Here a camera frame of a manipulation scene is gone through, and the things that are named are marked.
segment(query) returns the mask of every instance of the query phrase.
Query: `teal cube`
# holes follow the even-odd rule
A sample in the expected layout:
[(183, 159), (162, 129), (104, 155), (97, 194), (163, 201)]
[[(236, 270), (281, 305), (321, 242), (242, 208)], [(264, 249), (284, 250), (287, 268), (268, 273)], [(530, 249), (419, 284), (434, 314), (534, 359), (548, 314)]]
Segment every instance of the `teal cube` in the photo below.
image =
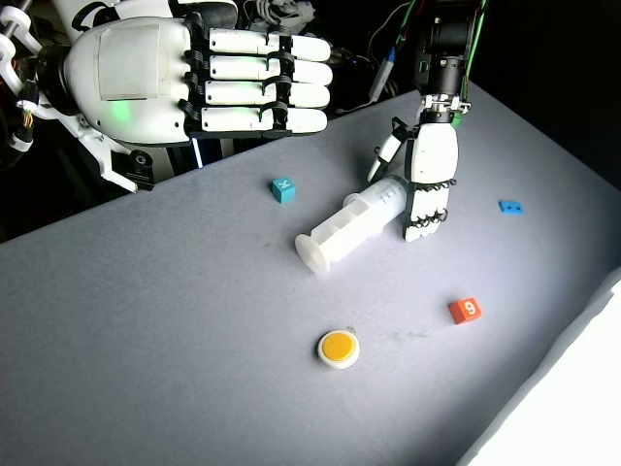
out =
[(278, 178), (272, 181), (272, 194), (280, 204), (295, 199), (295, 183), (290, 178)]

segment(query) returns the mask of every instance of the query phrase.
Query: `large plastic syringe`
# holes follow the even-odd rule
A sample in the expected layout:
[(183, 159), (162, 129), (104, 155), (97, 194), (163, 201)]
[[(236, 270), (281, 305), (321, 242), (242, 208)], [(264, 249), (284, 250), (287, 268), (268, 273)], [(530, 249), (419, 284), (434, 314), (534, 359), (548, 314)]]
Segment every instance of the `large plastic syringe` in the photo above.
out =
[(349, 194), (343, 208), (313, 228), (310, 236), (298, 235), (295, 248), (300, 258), (315, 274), (325, 274), (330, 263), (337, 262), (369, 238), (405, 208), (405, 182), (387, 177), (372, 184), (360, 194)]

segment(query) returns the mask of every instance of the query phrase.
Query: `yellow button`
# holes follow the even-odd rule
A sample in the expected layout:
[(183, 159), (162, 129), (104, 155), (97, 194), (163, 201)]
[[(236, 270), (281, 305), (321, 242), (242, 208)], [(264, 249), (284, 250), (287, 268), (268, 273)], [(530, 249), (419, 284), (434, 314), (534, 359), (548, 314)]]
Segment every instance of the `yellow button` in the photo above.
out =
[(328, 335), (321, 347), (323, 354), (332, 361), (345, 361), (356, 350), (356, 342), (346, 333)]

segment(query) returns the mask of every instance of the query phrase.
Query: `back of robotic hand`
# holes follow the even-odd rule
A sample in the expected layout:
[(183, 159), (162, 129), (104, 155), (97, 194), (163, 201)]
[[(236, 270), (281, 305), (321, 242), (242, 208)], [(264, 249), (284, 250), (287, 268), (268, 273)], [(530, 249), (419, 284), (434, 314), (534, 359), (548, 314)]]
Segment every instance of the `back of robotic hand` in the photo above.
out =
[[(96, 25), (82, 26), (101, 7)], [(114, 164), (113, 155), (131, 154), (124, 143), (168, 147), (326, 127), (320, 109), (330, 100), (332, 70), (321, 62), (330, 57), (328, 43), (279, 26), (265, 34), (211, 27), (234, 25), (237, 13), (232, 0), (94, 2), (76, 13), (72, 26), (81, 35), (72, 46), (29, 48), (36, 72), (28, 77), (10, 66), (15, 47), (0, 34), (0, 75), (17, 96), (27, 81), (36, 85), (39, 102), (28, 107), (27, 123), (58, 119), (97, 159), (102, 178), (135, 191), (141, 176), (128, 180)], [(34, 41), (25, 12), (5, 7), (1, 16), (19, 21), (21, 42)]]

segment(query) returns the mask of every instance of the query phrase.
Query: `blue cube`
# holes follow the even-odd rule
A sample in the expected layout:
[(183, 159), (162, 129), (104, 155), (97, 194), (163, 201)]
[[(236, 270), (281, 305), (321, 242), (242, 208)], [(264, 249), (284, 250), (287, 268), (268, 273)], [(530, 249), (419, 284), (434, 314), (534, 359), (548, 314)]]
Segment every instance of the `blue cube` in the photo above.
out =
[(521, 216), (524, 214), (522, 205), (517, 201), (500, 201), (498, 205), (506, 216)]
[(272, 193), (280, 204), (292, 201), (295, 199), (295, 183), (290, 178), (278, 178), (272, 181)]

